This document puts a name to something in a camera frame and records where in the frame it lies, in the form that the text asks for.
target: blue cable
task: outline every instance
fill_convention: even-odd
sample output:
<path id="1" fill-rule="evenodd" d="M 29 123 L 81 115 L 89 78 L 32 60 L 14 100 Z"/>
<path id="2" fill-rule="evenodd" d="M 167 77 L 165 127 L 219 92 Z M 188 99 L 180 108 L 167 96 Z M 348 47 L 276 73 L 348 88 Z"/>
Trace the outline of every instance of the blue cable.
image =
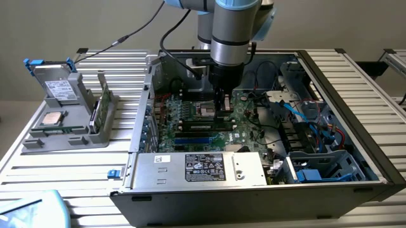
<path id="1" fill-rule="evenodd" d="M 303 118 L 303 120 L 306 121 L 306 123 L 308 123 L 308 120 L 307 120 L 306 116 L 302 113 L 299 113 L 296 110 L 294 110 L 294 108 L 287 103 L 283 103 L 283 107 L 286 107 L 294 114 L 299 115 Z M 315 127 L 312 125 L 310 125 L 310 129 L 312 130 L 312 132 L 318 136 L 318 130 L 315 129 Z M 318 143 L 319 153 L 322 153 L 322 148 L 323 148 L 323 145 L 322 145 L 322 141 L 320 141 Z"/>

